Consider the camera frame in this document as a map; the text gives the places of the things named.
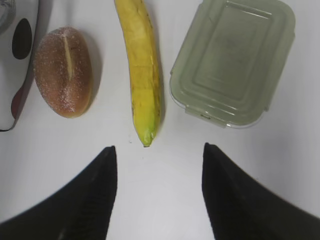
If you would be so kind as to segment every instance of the banana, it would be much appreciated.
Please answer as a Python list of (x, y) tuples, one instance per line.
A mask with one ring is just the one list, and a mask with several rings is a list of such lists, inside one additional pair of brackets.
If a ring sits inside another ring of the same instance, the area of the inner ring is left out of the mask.
[(161, 114), (160, 79), (153, 27), (144, 0), (114, 0), (130, 70), (133, 124), (144, 147), (156, 137)]

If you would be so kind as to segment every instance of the white table surface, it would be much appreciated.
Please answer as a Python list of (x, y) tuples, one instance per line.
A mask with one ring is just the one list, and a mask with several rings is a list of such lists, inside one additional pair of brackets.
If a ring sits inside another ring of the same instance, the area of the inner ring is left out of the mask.
[(36, 42), (71, 25), (101, 79), (89, 111), (55, 114), (32, 84), (16, 127), (0, 133), (0, 222), (60, 189), (115, 145), (118, 190), (107, 239), (212, 240), (201, 191), (205, 142), (218, 145), (274, 193), (320, 217), (320, 1), (286, 0), (296, 39), (270, 111), (248, 129), (187, 115), (170, 97), (170, 70), (201, 0), (147, 0), (158, 31), (165, 120), (150, 148), (133, 126), (125, 43), (113, 0), (43, 0)]

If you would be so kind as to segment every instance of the brown bread roll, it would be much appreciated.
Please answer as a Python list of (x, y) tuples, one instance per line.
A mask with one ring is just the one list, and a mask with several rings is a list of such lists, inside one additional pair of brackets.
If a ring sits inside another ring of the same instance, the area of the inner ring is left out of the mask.
[(34, 77), (47, 104), (65, 118), (82, 115), (91, 101), (93, 73), (85, 39), (72, 27), (48, 33), (33, 62)]

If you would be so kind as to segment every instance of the bread crust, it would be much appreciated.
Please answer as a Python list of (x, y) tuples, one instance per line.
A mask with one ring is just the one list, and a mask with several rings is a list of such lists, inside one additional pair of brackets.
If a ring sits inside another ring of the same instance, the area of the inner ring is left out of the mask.
[(33, 62), (34, 78), (47, 104), (65, 118), (82, 115), (91, 101), (93, 73), (81, 33), (61, 27), (40, 42)]

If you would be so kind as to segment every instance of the green plastic lid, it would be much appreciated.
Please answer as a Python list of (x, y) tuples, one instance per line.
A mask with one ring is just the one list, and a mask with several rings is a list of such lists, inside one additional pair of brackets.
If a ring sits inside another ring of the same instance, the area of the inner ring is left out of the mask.
[(295, 24), (278, 0), (204, 0), (171, 71), (173, 98), (224, 127), (256, 122), (269, 109)]

